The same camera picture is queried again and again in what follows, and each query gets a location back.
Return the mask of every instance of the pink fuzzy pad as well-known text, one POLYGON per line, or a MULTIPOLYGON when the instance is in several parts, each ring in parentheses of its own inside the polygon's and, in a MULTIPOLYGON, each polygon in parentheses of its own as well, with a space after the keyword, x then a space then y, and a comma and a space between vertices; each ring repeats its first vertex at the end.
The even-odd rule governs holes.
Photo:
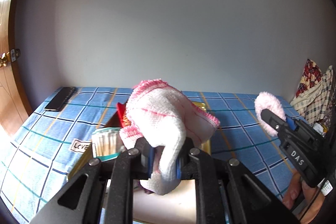
POLYGON ((257 114, 257 118, 259 120, 260 125, 262 126, 265 131, 271 135, 276 136, 278 132, 273 129, 270 125, 268 125, 264 120, 261 118, 261 111, 263 109, 269 109, 275 115, 279 116, 284 121, 286 120, 285 111, 282 108, 282 105, 277 97, 272 95, 268 92, 260 92, 258 97, 254 101, 255 113, 257 114))

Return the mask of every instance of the wooden door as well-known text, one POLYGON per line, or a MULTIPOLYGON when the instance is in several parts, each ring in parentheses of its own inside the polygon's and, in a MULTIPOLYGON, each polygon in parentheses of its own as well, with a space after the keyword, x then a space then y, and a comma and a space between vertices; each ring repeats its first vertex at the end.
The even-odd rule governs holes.
MULTIPOLYGON (((0 0, 0 55, 15 49, 14 17, 16 0, 0 0)), ((23 89, 16 61, 0 67, 0 130, 12 136, 32 109, 23 89)))

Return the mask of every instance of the cotton swab container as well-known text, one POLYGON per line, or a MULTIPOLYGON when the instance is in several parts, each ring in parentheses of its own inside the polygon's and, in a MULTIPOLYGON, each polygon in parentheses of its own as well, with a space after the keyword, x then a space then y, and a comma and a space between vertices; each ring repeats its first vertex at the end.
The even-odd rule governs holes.
POLYGON ((93 157, 101 161, 112 160, 126 150, 119 136, 120 127, 107 127, 92 133, 93 157))

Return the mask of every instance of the metal screw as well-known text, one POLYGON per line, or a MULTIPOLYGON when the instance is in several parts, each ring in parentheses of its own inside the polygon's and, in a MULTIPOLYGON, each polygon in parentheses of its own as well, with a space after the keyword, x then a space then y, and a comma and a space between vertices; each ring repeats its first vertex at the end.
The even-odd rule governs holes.
POLYGON ((139 149, 137 148, 131 148, 128 150, 129 155, 136 155, 137 153, 139 153, 139 149))
POLYGON ((191 155, 195 156, 195 155, 198 155, 200 153, 200 150, 198 148, 192 148, 192 149, 190 149, 189 153, 191 155))
POLYGON ((231 166, 238 166, 239 165, 239 160, 235 159, 235 158, 232 158, 229 160, 229 164, 231 166))
POLYGON ((91 165, 91 166, 95 166, 99 163, 100 163, 100 159, 98 159, 98 158, 93 158, 93 159, 90 159, 90 161, 89 161, 89 165, 91 165))

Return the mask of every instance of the white towel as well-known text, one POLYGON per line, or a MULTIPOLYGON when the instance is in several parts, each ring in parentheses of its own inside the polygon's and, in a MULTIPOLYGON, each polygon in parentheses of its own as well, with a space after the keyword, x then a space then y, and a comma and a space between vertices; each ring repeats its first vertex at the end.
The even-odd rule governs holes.
POLYGON ((126 116, 131 126, 123 128, 120 136, 127 149, 134 147, 142 136, 152 147, 164 147, 163 151, 156 149, 155 162, 159 163, 154 164, 151 178, 140 181, 143 187, 161 195, 180 182, 175 162, 185 137, 199 147, 219 126, 216 117, 199 109, 161 79, 140 82, 127 102, 126 116))

